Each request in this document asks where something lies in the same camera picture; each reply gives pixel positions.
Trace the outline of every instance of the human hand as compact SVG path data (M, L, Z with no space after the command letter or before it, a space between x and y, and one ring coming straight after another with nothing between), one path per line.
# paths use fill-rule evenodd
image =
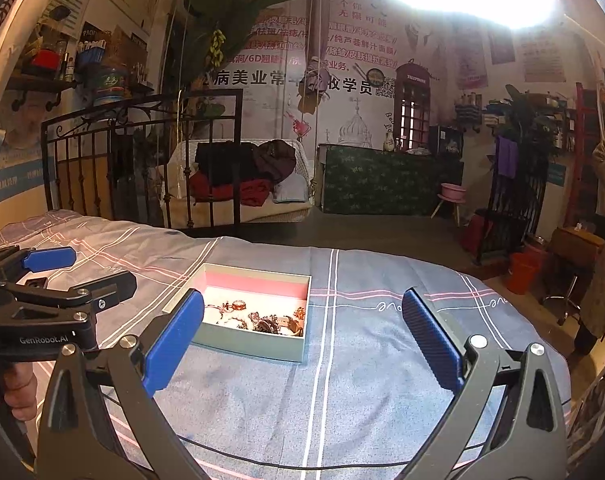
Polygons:
M2 383L5 390L5 402L11 408L11 413L26 422L36 416L36 390L38 380L31 363L15 363L4 371Z

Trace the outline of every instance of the green cabinet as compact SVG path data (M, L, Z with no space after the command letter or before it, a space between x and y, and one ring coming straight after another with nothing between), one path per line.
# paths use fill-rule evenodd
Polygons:
M326 213L428 216L443 182L461 184L463 166L454 158L321 144L316 175Z

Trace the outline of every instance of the dome illustration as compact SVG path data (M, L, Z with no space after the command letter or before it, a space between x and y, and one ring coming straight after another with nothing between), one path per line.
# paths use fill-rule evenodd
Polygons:
M342 127L338 136L338 144L344 146L356 146L358 148L372 148L371 132L360 117L360 105L358 98L355 99L355 115Z

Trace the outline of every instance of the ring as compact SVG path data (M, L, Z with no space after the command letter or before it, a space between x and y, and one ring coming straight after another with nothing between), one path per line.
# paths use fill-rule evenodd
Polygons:
M300 319L301 321L304 320L304 315L305 315L305 308L303 306L299 306L294 312L294 316L297 317L298 319Z

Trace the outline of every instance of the qr code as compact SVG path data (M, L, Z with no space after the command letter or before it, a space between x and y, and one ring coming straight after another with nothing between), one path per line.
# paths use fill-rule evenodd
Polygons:
M391 77L384 78L384 85L376 89L376 95L393 99L396 96L396 80Z

